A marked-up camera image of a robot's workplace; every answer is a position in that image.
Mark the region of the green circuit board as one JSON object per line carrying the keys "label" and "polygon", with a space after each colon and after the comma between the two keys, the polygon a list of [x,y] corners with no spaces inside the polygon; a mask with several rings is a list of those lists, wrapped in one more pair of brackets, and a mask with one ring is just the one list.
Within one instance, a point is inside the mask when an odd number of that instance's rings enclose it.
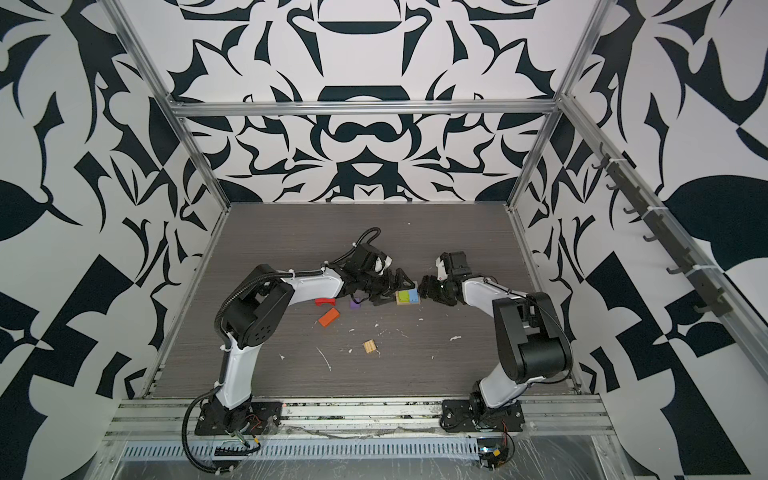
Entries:
{"label": "green circuit board", "polygon": [[509,436],[478,441],[478,458],[482,468],[496,470],[510,461],[515,452],[514,440]]}

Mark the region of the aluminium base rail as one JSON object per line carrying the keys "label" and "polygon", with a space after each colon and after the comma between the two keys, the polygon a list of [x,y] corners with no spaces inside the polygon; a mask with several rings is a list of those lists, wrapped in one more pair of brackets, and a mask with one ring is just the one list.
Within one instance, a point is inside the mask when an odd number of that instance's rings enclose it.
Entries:
{"label": "aluminium base rail", "polygon": [[[131,400],[121,403],[105,437],[173,440],[187,430],[212,439],[226,433],[186,399]],[[465,401],[440,397],[264,399],[246,416],[244,434],[296,438],[350,438],[404,435],[481,436],[507,431],[527,435],[611,435],[614,426],[597,396],[523,396],[512,407],[480,423]]]}

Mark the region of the black wall hook rack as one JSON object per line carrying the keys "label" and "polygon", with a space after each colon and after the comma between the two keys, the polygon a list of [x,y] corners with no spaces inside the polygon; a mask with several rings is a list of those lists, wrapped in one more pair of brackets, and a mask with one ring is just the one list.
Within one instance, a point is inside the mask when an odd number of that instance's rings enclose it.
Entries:
{"label": "black wall hook rack", "polygon": [[614,158],[604,151],[600,156],[594,167],[611,178],[609,190],[621,192],[628,200],[630,206],[624,212],[639,218],[650,230],[643,239],[659,243],[671,258],[673,265],[666,269],[667,273],[684,276],[701,297],[704,305],[695,310],[717,317],[731,313],[733,306],[726,298],[722,282],[716,278],[718,268],[696,251],[693,240],[671,211],[662,205],[627,159]]}

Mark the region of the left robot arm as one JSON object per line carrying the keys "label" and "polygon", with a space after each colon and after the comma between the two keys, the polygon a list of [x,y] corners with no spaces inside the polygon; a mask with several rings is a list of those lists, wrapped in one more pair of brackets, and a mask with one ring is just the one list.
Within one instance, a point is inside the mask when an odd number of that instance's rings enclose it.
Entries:
{"label": "left robot arm", "polygon": [[212,399],[217,414],[224,421],[246,415],[261,346],[277,331],[290,306],[357,292],[366,301],[381,305],[395,301],[398,292],[415,288],[404,270],[393,269],[391,263],[391,257],[378,248],[358,242],[314,270],[256,266],[223,301],[214,318],[225,352]]}

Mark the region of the orange rectangular block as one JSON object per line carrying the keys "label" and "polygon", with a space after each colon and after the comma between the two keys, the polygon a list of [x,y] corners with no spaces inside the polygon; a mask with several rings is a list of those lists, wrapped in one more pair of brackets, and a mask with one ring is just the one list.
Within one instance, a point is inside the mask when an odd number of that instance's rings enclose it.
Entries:
{"label": "orange rectangular block", "polygon": [[327,328],[329,325],[331,325],[334,321],[336,321],[340,317],[340,312],[336,308],[331,308],[327,312],[325,312],[319,319],[318,323],[323,327]]}

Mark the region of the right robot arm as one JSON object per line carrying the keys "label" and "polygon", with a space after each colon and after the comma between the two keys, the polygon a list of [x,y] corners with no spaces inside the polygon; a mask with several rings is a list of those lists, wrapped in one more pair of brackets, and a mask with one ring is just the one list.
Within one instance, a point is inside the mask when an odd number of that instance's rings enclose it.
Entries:
{"label": "right robot arm", "polygon": [[475,274],[462,251],[442,253],[436,268],[418,287],[422,298],[474,307],[494,321],[498,364],[469,399],[476,425],[506,412],[532,385],[569,376],[572,349],[548,294],[517,292]]}

